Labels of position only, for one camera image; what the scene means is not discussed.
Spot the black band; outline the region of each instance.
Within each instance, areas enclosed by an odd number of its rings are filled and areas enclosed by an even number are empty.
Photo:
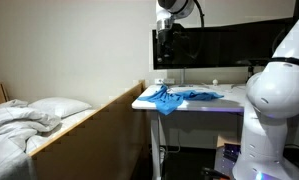
[[[271,58],[269,62],[287,62],[290,64],[295,64],[299,66],[299,59],[297,58],[282,58],[282,57],[277,57],[277,58]]]
[[[176,11],[176,12],[170,12],[170,13],[171,13],[171,14],[178,14],[178,13],[180,13],[182,10],[185,9],[185,7],[187,6],[187,4],[188,4],[188,0],[186,0],[185,5],[183,5],[182,8],[181,8],[179,11]]]

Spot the white table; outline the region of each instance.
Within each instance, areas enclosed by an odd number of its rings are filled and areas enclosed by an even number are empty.
[[[150,96],[161,88],[160,85],[152,85],[148,87],[141,95]],[[171,87],[170,93],[181,90],[196,90],[197,92],[216,92],[224,95],[223,98],[212,101],[184,101],[176,111],[208,111],[208,112],[243,112],[245,102],[245,85],[201,85],[194,87]],[[132,108],[150,111],[151,118],[151,144],[152,144],[152,158],[153,158],[153,179],[161,179],[161,160],[160,155],[160,132],[161,126],[160,116],[157,112],[156,105],[148,101],[136,100],[132,103]]]

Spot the table leg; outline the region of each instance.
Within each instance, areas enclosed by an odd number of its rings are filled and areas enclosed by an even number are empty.
[[[161,179],[160,164],[160,136],[159,136],[159,119],[158,112],[150,113],[151,119],[151,145],[152,145],[152,161],[153,161],[153,180]]]

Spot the white duvet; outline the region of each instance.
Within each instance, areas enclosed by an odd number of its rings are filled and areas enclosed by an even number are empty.
[[[60,123],[58,116],[28,108],[19,100],[0,104],[0,179],[35,179],[27,141],[49,132]]]

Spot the white pillow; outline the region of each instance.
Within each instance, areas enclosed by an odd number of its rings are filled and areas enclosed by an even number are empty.
[[[74,99],[52,97],[38,100],[29,104],[29,107],[64,118],[89,109],[91,105]]]

